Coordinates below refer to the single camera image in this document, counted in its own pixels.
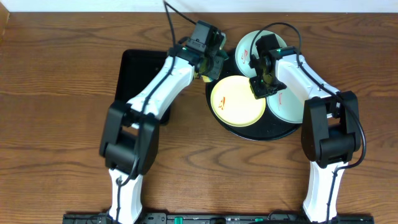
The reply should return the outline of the green yellow sponge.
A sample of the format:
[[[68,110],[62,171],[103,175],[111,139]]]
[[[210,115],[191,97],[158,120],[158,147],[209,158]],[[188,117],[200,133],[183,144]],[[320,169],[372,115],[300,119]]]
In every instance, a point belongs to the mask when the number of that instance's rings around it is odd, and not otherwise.
[[[219,79],[226,59],[228,59],[228,54],[224,50],[218,50],[214,56],[205,54],[199,70],[194,73],[193,77],[201,78],[204,82],[212,82]]]

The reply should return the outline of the light green plate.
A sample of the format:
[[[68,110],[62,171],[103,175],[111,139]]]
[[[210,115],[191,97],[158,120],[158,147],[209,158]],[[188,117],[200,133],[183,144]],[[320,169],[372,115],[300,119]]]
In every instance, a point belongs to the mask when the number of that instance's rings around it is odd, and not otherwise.
[[[303,103],[289,88],[268,96],[266,100],[268,108],[277,118],[287,123],[302,124]]]
[[[236,50],[235,50],[235,62],[236,65],[239,69],[239,71],[246,77],[252,78],[256,76],[256,71],[254,68],[251,68],[249,66],[249,47],[251,46],[252,40],[254,36],[259,32],[259,30],[252,31],[248,34],[246,34],[238,43]],[[262,31],[255,39],[255,42],[259,40],[263,35],[268,35],[268,34],[275,34],[271,31],[264,30]],[[285,41],[277,34],[275,34],[277,41],[281,47],[286,47],[287,44]],[[259,54],[257,52],[255,44],[252,47],[252,53],[256,56],[256,58],[259,58]]]

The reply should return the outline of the yellow plate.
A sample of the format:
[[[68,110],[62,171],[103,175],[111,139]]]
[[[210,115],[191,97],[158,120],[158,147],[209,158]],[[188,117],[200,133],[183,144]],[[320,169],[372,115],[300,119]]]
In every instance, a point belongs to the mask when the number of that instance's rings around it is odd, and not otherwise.
[[[227,125],[246,127],[257,122],[266,110],[266,99],[256,99],[249,78],[233,75],[220,80],[211,90],[211,109]]]

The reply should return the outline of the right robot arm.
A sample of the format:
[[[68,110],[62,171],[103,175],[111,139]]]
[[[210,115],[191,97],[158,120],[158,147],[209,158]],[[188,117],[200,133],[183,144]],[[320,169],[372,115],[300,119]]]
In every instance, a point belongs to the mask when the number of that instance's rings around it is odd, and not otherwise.
[[[295,47],[260,47],[249,66],[256,97],[288,88],[303,104],[301,145],[310,161],[310,180],[302,208],[312,223],[328,223],[337,216],[336,199],[343,173],[358,166],[353,154],[366,150],[359,121],[358,99],[324,81]]]

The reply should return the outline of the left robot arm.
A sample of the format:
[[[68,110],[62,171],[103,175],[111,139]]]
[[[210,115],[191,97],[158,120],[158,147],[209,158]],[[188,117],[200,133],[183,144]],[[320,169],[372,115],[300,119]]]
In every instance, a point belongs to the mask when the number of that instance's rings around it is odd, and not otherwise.
[[[113,185],[107,223],[138,221],[143,177],[159,148],[160,120],[195,77],[218,79],[225,42],[219,29],[197,25],[186,44],[170,48],[162,68],[140,93],[109,107],[99,149]]]

